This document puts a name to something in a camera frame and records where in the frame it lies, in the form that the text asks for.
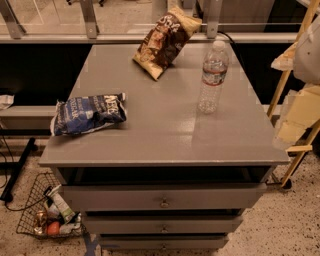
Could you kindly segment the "metal window railing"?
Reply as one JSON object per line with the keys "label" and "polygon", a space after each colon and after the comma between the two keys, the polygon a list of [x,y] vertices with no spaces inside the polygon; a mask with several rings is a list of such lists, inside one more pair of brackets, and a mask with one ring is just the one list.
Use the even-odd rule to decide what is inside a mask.
{"label": "metal window railing", "polygon": [[291,42],[298,0],[1,0],[3,44],[139,42],[179,6],[202,19],[190,41]]}

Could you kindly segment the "white green tube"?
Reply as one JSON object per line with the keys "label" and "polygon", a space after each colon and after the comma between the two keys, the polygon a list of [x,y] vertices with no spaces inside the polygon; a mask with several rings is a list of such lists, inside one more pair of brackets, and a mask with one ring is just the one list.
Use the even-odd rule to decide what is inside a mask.
{"label": "white green tube", "polygon": [[75,212],[66,203],[63,197],[59,193],[60,185],[54,187],[49,193],[49,198],[53,201],[60,214],[64,219],[64,223],[68,224],[72,218],[75,216]]}

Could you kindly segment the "blue chip bag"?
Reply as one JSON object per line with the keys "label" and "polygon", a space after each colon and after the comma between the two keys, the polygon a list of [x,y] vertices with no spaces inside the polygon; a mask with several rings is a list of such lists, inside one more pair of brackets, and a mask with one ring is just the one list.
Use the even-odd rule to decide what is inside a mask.
{"label": "blue chip bag", "polygon": [[52,136],[92,133],[127,119],[125,93],[73,97],[58,101],[50,123]]}

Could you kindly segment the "orange round object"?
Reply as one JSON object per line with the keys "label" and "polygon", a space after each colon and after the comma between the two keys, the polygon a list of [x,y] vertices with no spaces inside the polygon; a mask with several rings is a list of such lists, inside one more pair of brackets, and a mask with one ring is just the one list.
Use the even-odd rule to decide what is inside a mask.
{"label": "orange round object", "polygon": [[58,235],[60,233],[60,223],[58,221],[52,222],[47,226],[47,234],[49,236]]}

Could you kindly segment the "middle grey drawer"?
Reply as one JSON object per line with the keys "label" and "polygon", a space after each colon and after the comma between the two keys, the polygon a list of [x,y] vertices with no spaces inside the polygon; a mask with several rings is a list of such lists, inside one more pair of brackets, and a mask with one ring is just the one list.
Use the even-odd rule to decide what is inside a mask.
{"label": "middle grey drawer", "polygon": [[241,216],[101,216],[83,218],[95,234],[229,233],[242,223]]}

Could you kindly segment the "grey drawer cabinet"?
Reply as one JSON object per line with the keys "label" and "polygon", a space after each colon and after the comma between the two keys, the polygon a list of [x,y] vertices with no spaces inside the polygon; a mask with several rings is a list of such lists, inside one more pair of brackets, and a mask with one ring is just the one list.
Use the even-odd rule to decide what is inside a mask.
{"label": "grey drawer cabinet", "polygon": [[[115,128],[52,137],[40,163],[63,186],[264,183],[287,162],[273,145],[274,130],[238,62],[229,66],[220,105],[197,109],[204,43],[187,45],[154,80],[132,59],[132,44],[96,45],[73,88],[74,96],[125,93],[127,119]],[[241,216],[241,209],[78,211],[101,216]],[[229,233],[95,234],[105,236],[226,236]]]}

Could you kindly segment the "yellow foam padding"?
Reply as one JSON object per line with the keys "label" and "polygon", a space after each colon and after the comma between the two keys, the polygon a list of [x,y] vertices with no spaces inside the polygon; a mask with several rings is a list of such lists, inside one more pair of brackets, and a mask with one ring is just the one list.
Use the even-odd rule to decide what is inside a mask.
{"label": "yellow foam padding", "polygon": [[290,90],[276,122],[273,145],[279,149],[293,146],[320,119],[320,86],[306,84],[301,90]]}

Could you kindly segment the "black metal stand leg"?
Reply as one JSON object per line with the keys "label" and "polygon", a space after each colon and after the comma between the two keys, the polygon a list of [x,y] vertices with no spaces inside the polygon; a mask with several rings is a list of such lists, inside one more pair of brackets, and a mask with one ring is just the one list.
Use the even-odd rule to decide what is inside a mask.
{"label": "black metal stand leg", "polygon": [[24,151],[22,152],[20,159],[17,162],[9,162],[9,163],[3,163],[2,166],[6,170],[10,170],[10,179],[8,180],[7,184],[4,187],[4,190],[0,196],[0,200],[4,202],[12,202],[13,201],[13,195],[12,195],[12,189],[15,185],[15,182],[17,181],[20,172],[22,171],[22,168],[27,160],[27,157],[29,154],[36,150],[37,146],[35,145],[35,139],[30,138],[28,140],[28,143],[26,147],[24,148]]}

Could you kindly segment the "clear plastic water bottle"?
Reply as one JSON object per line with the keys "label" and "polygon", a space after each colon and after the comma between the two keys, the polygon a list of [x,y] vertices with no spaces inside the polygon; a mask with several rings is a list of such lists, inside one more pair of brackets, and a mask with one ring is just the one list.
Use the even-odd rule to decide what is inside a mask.
{"label": "clear plastic water bottle", "polygon": [[225,42],[214,41],[203,60],[198,100],[198,109],[202,113],[211,114],[217,109],[228,66]]}

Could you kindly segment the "brown yellow chip bag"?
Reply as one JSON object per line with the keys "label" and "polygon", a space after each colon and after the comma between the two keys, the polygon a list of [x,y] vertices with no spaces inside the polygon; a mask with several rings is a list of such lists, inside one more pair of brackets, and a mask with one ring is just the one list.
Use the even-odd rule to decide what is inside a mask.
{"label": "brown yellow chip bag", "polygon": [[149,31],[133,60],[158,80],[201,24],[201,19],[188,16],[174,6]]}

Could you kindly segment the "bottom grey drawer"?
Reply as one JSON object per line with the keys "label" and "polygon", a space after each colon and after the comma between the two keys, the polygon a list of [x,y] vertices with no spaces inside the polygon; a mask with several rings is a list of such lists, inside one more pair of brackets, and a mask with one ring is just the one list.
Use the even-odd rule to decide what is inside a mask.
{"label": "bottom grey drawer", "polygon": [[111,250],[218,249],[227,242],[226,236],[99,237],[100,245]]}

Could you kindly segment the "white cloth on ladder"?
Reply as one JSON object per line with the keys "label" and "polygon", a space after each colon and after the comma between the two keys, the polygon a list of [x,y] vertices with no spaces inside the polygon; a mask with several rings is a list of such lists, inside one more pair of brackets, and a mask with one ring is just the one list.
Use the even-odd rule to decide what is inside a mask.
{"label": "white cloth on ladder", "polygon": [[312,22],[297,43],[293,73],[305,83],[320,84],[320,16]]}

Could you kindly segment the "top grey drawer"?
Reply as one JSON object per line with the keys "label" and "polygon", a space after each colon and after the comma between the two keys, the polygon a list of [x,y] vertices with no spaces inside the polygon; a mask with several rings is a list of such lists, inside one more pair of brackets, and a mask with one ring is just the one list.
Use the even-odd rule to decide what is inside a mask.
{"label": "top grey drawer", "polygon": [[264,183],[133,186],[63,186],[61,195],[76,211],[165,211],[250,208]]}

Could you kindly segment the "grey drawer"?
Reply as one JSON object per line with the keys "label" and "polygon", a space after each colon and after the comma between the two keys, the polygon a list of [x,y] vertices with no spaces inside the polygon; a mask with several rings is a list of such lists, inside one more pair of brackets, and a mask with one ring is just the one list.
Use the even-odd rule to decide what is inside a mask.
{"label": "grey drawer", "polygon": [[227,242],[226,236],[99,237],[100,245],[111,250],[218,249]]}
{"label": "grey drawer", "polygon": [[133,186],[63,186],[61,195],[76,211],[165,211],[250,208],[264,183]]}
{"label": "grey drawer", "polygon": [[241,216],[101,216],[83,218],[95,234],[229,233],[242,223]]}

